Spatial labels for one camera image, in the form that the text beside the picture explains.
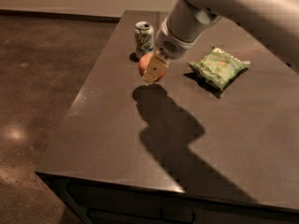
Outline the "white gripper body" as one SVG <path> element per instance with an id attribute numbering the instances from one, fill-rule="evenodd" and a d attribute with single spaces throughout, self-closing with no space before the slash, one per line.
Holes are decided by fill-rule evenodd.
<path id="1" fill-rule="evenodd" d="M 191 21 L 165 19 L 155 37 L 155 45 L 168 59 L 177 60 L 193 47 L 199 35 L 200 22 L 196 19 Z"/>

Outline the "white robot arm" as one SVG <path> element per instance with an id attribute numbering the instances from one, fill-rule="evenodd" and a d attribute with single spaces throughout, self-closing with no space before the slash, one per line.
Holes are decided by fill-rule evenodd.
<path id="1" fill-rule="evenodd" d="M 299 71 L 299 0 L 178 0 L 157 32 L 157 50 L 139 62 L 143 80 L 151 84 L 163 77 L 169 63 L 222 17 Z"/>

